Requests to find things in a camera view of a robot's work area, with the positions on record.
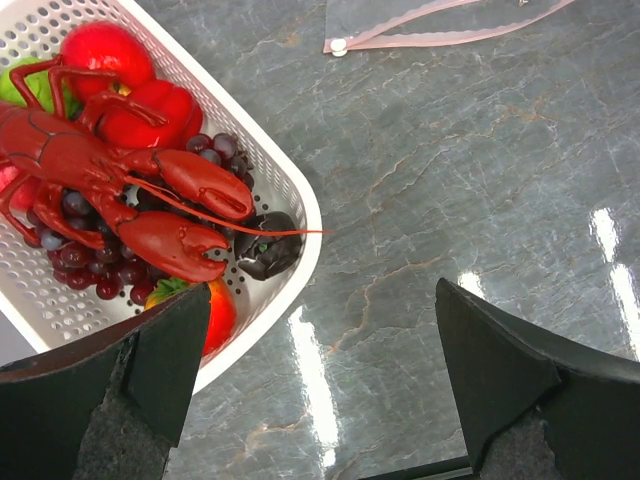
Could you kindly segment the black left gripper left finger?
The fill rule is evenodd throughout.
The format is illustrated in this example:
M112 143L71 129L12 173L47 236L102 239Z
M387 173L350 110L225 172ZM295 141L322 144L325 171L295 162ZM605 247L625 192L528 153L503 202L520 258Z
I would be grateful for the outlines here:
M178 445L208 328L185 292L1 368L4 479L160 479Z

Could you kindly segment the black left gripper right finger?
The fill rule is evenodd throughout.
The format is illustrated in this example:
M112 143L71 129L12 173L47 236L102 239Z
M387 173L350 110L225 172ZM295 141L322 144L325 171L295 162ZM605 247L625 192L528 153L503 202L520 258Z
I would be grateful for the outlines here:
M445 278L436 317L477 476L638 478L638 362L557 335Z

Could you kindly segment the clear zip top bag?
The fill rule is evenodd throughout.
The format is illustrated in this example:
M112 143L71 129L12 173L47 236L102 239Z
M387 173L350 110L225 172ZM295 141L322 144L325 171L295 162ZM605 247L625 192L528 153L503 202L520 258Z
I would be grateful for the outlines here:
M568 6L563 1L329 1L323 52L454 46L505 35Z

